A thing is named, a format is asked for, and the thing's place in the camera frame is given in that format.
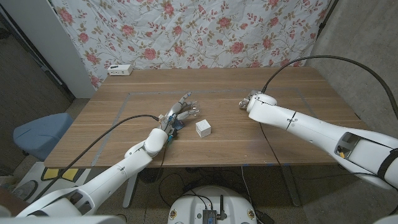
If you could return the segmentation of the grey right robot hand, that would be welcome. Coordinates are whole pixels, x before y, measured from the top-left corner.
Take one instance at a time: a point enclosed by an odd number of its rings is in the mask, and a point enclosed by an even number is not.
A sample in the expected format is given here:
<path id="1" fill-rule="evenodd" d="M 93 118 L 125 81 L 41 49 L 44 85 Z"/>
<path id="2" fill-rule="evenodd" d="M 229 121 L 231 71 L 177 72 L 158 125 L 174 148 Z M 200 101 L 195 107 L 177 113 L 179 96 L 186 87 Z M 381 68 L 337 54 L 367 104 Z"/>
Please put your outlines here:
<path id="1" fill-rule="evenodd" d="M 257 94 L 260 94 L 260 93 L 261 93 L 260 91 L 251 90 L 251 91 L 249 92 L 249 94 L 239 102 L 239 104 L 238 104 L 239 108 L 240 108 L 240 109 L 246 109 L 246 108 L 248 107 L 248 104 L 249 104 L 251 98 L 252 98 L 254 95 L 257 95 Z"/>

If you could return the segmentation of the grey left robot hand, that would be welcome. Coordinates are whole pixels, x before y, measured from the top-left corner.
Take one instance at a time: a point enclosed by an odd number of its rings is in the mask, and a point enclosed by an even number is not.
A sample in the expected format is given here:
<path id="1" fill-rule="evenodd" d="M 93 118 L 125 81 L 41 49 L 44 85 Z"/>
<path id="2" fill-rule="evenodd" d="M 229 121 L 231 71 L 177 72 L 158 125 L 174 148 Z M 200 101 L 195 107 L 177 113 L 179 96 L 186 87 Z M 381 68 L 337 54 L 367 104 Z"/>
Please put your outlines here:
<path id="1" fill-rule="evenodd" d="M 188 92 L 176 102 L 171 109 L 161 118 L 159 118 L 158 128 L 166 132 L 168 136 L 173 135 L 174 132 L 180 129 L 181 122 L 189 116 L 198 116 L 200 109 L 197 101 L 187 101 L 187 98 L 192 94 Z"/>

